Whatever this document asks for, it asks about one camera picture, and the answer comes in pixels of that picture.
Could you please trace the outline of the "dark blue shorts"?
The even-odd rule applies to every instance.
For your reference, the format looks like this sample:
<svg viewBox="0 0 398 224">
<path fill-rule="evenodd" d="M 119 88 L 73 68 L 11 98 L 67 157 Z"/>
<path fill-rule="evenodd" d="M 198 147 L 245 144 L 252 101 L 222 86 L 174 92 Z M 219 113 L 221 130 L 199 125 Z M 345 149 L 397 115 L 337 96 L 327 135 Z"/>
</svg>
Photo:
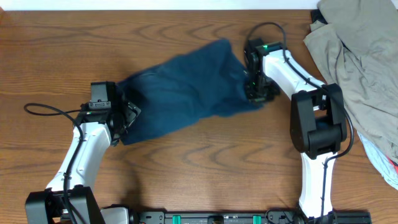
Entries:
<svg viewBox="0 0 398 224">
<path fill-rule="evenodd" d="M 211 116 L 258 110 L 245 93 L 244 65 L 226 39 L 137 72 L 118 83 L 141 113 L 125 145 L 162 137 Z"/>
</svg>

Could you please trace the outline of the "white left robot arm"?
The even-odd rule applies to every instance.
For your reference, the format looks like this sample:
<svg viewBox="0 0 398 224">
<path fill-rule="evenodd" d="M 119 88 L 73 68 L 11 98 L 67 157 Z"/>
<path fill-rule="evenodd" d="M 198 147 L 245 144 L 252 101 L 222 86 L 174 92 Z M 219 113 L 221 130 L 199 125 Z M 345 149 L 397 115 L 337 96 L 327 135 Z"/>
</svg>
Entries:
<svg viewBox="0 0 398 224">
<path fill-rule="evenodd" d="M 45 190 L 25 201 L 29 223 L 129 223 L 127 207 L 99 208 L 93 189 L 102 158 L 135 122 L 141 110 L 123 96 L 105 96 L 81 105 L 73 140 L 62 165 Z"/>
</svg>

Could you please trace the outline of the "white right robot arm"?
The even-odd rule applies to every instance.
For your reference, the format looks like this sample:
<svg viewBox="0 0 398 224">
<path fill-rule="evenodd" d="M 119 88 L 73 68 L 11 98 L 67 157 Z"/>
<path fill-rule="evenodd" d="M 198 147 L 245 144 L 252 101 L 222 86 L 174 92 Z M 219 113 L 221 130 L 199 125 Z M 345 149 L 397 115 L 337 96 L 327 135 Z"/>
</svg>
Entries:
<svg viewBox="0 0 398 224">
<path fill-rule="evenodd" d="M 331 180 L 335 157 L 347 137 L 341 88 L 313 78 L 280 42 L 249 40 L 244 47 L 248 100 L 261 104 L 280 92 L 290 99 L 290 137 L 302 158 L 299 208 L 305 223 L 334 223 Z"/>
</svg>

